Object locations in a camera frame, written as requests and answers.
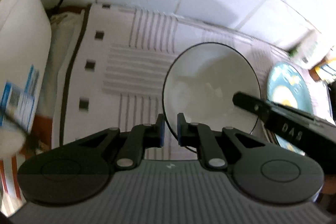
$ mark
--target blue plate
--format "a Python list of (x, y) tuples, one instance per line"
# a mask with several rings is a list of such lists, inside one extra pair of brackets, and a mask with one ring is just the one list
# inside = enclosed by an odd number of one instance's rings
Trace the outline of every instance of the blue plate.
[[(272, 100), (273, 93), (278, 86), (287, 87), (293, 94), (297, 108), (314, 114), (308, 87), (299, 72), (286, 62), (277, 63), (268, 75), (267, 81), (267, 99)], [(304, 152), (283, 138), (276, 135), (281, 147), (295, 151), (299, 154)]]

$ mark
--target silver screw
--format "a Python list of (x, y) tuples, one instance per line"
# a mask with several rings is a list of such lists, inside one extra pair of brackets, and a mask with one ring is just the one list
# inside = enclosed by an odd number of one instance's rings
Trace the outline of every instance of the silver screw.
[(117, 165), (120, 167), (130, 167), (133, 165), (133, 160), (127, 158), (119, 159), (117, 160)]
[(212, 167), (223, 167), (226, 162), (222, 159), (214, 158), (209, 160), (209, 165)]

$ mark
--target barcode label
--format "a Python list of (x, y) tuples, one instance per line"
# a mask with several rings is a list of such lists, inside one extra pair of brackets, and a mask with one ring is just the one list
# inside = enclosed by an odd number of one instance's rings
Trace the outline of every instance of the barcode label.
[(12, 89), (12, 93), (10, 95), (10, 99), (9, 99), (9, 105), (12, 107), (17, 108), (18, 104), (19, 104), (19, 99), (20, 99), (20, 91), (17, 89)]

